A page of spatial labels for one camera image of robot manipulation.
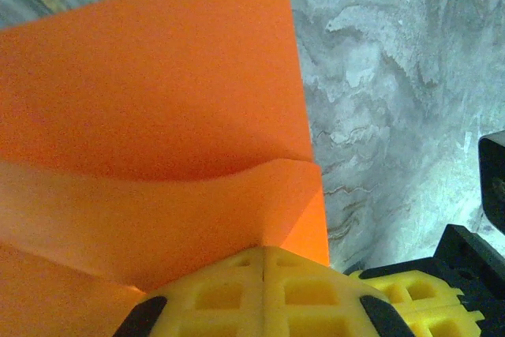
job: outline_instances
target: orange plastic panel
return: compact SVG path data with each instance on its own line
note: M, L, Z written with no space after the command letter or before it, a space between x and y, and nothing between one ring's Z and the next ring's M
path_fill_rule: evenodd
M0 245L0 335L112 335L144 293Z
M0 236L25 252L152 290L256 245L327 264L320 191L317 165L287 159L213 180L158 183L1 163Z
M3 159L147 180L312 161L290 0L106 0L0 51Z

